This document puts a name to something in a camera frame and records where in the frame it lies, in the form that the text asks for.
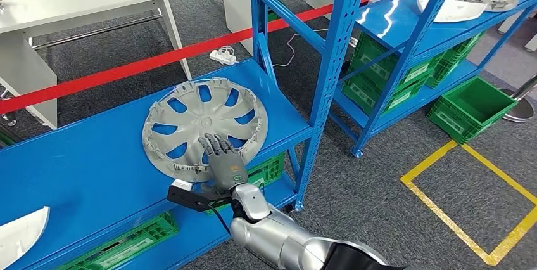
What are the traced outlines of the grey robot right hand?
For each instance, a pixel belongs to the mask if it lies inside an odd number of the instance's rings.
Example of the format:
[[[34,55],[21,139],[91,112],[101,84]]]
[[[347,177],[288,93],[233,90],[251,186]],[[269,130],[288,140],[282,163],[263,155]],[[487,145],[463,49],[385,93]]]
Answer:
[[[213,190],[218,194],[228,194],[232,188],[248,182],[248,173],[243,159],[228,139],[205,133],[198,138],[208,157]]]

